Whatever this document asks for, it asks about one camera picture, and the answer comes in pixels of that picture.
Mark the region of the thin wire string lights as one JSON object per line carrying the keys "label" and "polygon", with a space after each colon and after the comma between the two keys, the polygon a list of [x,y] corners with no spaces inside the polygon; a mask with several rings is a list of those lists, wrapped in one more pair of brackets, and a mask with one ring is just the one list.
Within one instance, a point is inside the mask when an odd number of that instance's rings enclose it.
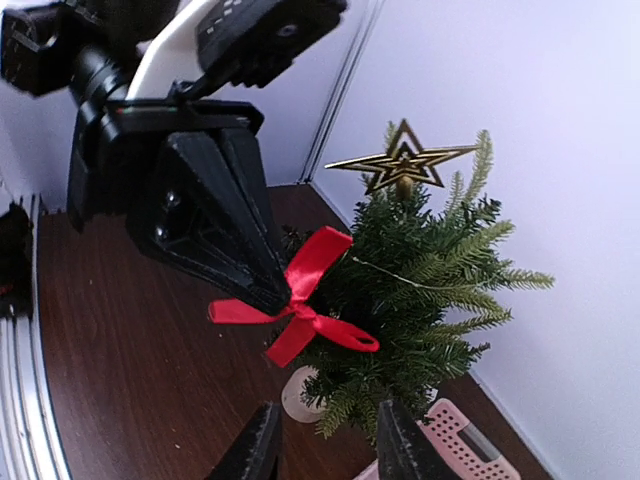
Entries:
{"label": "thin wire string lights", "polygon": [[457,284],[457,285],[452,285],[452,286],[433,286],[433,285],[425,285],[422,283],[419,283],[417,281],[405,278],[399,274],[393,273],[387,269],[384,269],[382,267],[379,267],[371,262],[368,261],[364,261],[359,259],[358,257],[352,256],[350,258],[353,262],[362,265],[362,266],[366,266],[369,267],[371,269],[374,269],[386,276],[389,276],[397,281],[400,281],[402,283],[405,283],[407,285],[410,285],[414,288],[418,288],[418,289],[422,289],[422,290],[428,290],[428,291],[452,291],[452,290],[457,290],[457,289],[474,289],[474,288],[480,288],[480,287],[484,287],[486,285],[489,285],[491,283],[491,280],[485,280],[485,281],[481,281],[481,282],[477,282],[477,283],[473,283],[473,284]]}

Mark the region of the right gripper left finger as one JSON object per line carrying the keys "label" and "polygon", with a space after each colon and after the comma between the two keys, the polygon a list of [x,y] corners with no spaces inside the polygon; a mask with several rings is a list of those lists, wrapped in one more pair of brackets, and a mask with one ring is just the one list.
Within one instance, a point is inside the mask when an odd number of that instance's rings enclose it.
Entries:
{"label": "right gripper left finger", "polygon": [[266,402],[254,412],[207,479],[278,479],[282,440],[281,405]]}

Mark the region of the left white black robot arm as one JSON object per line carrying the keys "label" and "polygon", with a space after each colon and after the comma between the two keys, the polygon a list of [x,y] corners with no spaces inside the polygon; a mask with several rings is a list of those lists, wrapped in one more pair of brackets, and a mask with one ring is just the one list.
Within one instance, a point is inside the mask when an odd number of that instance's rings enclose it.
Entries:
{"label": "left white black robot arm", "polygon": [[140,252],[276,316],[292,291],[273,230],[260,148],[263,115],[237,101],[131,99],[102,22],[82,4],[8,8],[1,75],[78,107],[66,211],[82,231],[124,216]]}

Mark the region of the gold star red ornament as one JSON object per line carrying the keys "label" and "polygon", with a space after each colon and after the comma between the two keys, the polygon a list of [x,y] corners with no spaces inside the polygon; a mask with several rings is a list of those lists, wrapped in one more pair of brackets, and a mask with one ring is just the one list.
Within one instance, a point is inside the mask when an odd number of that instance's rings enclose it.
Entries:
{"label": "gold star red ornament", "polygon": [[436,167],[478,148],[478,145],[424,148],[408,121],[402,119],[383,153],[329,163],[324,168],[367,174],[366,195],[404,180],[443,188]]}

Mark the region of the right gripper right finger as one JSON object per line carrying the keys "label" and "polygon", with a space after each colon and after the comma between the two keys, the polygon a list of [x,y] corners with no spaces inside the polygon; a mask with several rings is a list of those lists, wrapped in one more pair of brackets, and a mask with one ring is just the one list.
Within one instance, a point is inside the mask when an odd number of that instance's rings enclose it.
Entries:
{"label": "right gripper right finger", "polygon": [[455,474],[402,403],[385,400],[377,416],[378,474],[387,480],[446,480]]}

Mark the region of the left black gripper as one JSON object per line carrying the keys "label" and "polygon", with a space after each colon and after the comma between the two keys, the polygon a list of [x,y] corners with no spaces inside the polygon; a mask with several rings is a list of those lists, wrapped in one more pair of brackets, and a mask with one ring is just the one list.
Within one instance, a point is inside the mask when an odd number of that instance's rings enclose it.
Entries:
{"label": "left black gripper", "polygon": [[131,239],[149,258],[277,314],[291,289],[269,227],[271,209],[254,137],[263,122],[264,115],[243,101],[82,102],[67,189],[72,227],[81,232],[96,215],[125,214],[170,135],[165,159],[179,202],[138,199],[126,218]]}

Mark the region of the red satin ribbon bow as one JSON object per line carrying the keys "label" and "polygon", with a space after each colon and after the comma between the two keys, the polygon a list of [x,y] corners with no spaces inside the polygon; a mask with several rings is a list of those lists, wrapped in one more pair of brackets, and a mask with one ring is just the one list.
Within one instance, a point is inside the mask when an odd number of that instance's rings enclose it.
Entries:
{"label": "red satin ribbon bow", "polygon": [[292,295],[289,303],[275,315],[263,313],[239,299],[217,300],[209,305],[215,324],[267,324],[289,317],[279,337],[267,349],[277,366],[288,366],[318,335],[344,348],[375,353],[377,339],[355,325],[314,311],[307,301],[329,268],[353,245],[353,239],[332,227],[316,231],[296,253],[285,272]]}

